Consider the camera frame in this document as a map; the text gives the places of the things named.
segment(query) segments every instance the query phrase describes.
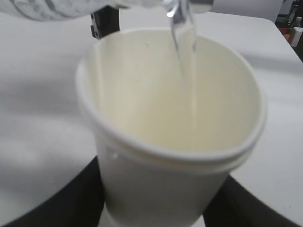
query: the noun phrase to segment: white surface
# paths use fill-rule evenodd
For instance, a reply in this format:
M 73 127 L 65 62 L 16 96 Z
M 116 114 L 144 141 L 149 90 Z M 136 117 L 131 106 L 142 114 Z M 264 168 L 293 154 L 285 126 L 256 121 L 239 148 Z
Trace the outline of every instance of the white surface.
M 95 43 L 90 18 L 37 23 L 0 14 L 0 226 L 55 194 L 95 156 L 74 89 Z
M 142 20 L 147 14 L 156 17 Z M 165 18 L 131 10 L 121 20 L 126 28 L 163 26 Z M 0 15 L 0 225 L 48 199 L 95 155 L 73 85 L 78 59 L 95 42 L 89 26 L 88 17 L 39 24 Z M 264 19 L 209 13 L 198 30 L 243 54 L 269 102 L 264 134 L 233 176 L 303 225 L 302 63 Z
M 283 0 L 214 0 L 213 12 L 250 17 L 262 17 L 275 21 Z

